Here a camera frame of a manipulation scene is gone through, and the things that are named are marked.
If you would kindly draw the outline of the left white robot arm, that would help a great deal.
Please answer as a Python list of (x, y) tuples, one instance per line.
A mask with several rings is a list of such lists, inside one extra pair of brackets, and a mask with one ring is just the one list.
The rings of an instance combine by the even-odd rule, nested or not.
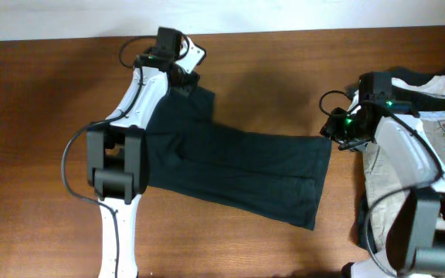
[(206, 52), (182, 32), (161, 27), (155, 45), (137, 55), (120, 103), (87, 128), (87, 181), (102, 221), (101, 277), (136, 277), (135, 226), (148, 185), (146, 127), (162, 97), (183, 84)]

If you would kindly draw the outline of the dark green t-shirt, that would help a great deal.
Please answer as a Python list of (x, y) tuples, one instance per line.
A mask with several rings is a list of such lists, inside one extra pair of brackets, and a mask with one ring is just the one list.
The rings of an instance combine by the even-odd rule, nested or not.
[(217, 124), (214, 100), (202, 87), (160, 99), (146, 129), (150, 186), (314, 229), (331, 142)]

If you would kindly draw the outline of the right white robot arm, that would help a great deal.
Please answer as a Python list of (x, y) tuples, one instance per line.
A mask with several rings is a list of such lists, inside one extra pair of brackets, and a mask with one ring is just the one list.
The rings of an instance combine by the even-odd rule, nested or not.
[(364, 155), (367, 260), (346, 277), (445, 277), (445, 75), (360, 76), (321, 134)]

